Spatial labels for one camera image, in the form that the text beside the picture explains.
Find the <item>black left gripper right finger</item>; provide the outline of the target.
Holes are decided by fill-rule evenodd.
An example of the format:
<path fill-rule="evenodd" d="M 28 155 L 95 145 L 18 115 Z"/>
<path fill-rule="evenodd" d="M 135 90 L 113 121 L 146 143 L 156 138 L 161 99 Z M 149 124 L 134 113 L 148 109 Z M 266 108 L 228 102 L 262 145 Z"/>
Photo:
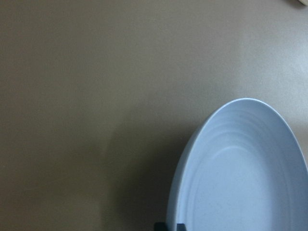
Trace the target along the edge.
<path fill-rule="evenodd" d="M 176 227 L 176 231 L 186 231 L 186 226 L 184 223 L 178 223 Z"/>

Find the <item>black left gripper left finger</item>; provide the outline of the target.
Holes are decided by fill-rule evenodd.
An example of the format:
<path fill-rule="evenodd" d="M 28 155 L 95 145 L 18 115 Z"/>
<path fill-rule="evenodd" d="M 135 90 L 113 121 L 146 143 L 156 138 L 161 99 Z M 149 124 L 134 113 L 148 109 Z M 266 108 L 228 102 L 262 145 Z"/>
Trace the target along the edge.
<path fill-rule="evenodd" d="M 167 225 L 165 222 L 156 222 L 154 224 L 154 231 L 167 231 Z"/>

